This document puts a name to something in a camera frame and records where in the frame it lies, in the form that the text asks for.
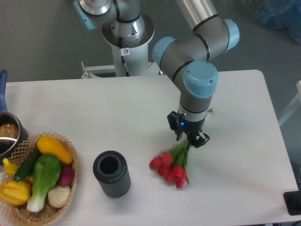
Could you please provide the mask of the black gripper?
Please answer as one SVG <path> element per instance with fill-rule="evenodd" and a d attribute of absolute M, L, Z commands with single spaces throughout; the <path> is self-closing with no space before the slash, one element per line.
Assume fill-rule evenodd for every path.
<path fill-rule="evenodd" d="M 185 119 L 184 113 L 179 114 L 172 111 L 168 116 L 167 120 L 170 129 L 176 134 L 176 141 L 182 138 L 183 133 L 186 134 L 189 146 L 199 148 L 205 145 L 210 137 L 202 132 L 202 126 L 204 119 L 200 121 L 189 121 Z"/>

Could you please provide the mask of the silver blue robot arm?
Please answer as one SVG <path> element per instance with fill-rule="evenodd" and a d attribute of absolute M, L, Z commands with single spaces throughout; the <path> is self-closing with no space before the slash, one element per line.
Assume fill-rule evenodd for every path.
<path fill-rule="evenodd" d="M 76 0 L 73 4 L 88 29 L 102 29 L 111 46 L 116 76 L 147 73 L 154 24 L 141 11 L 140 1 Z M 219 17 L 209 0 L 179 0 L 177 4 L 193 35 L 184 42 L 172 37 L 160 39 L 152 57 L 181 93 L 178 110 L 167 117 L 169 126 L 178 139 L 186 134 L 188 144 L 197 148 L 210 138 L 202 126 L 217 87 L 218 72 L 209 61 L 235 47 L 240 34 L 232 20 Z"/>

